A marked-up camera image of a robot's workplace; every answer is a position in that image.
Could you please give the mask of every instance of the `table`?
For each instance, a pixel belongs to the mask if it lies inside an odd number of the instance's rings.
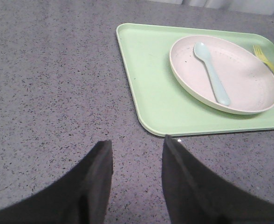
[[[0,209],[111,139],[105,223],[170,223],[164,139],[138,122],[116,40],[126,22],[256,33],[274,43],[273,16],[146,0],[0,1]],[[211,170],[274,203],[274,131],[180,139]]]

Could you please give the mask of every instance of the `spoon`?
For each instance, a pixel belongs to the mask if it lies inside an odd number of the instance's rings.
[[[202,42],[197,42],[194,46],[194,54],[198,59],[204,62],[207,73],[210,78],[210,82],[212,85],[213,93],[216,97],[218,103],[229,106],[230,105],[230,98],[227,95],[221,80],[219,79],[216,70],[214,69],[212,62],[211,62],[211,53],[208,50],[207,46],[204,45]]]

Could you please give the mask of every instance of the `tray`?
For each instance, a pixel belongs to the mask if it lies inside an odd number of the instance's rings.
[[[211,35],[249,51],[258,44],[274,63],[274,44],[263,36],[218,30],[124,23],[116,35],[141,125],[158,136],[274,129],[274,108],[253,115],[213,109],[192,97],[175,79],[172,44],[184,36]]]

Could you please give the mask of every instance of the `plate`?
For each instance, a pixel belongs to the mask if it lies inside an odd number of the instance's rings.
[[[214,68],[231,100],[216,101],[204,63],[193,52],[203,42],[211,52]],[[274,107],[274,75],[255,55],[213,36],[193,35],[177,40],[170,50],[173,74],[182,87],[202,103],[234,114],[255,114]]]

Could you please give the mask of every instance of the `plastic fork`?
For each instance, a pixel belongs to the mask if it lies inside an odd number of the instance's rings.
[[[267,59],[267,57],[262,52],[261,47],[259,45],[254,45],[253,49],[256,57],[258,57],[264,64],[266,64],[274,74],[274,64]]]

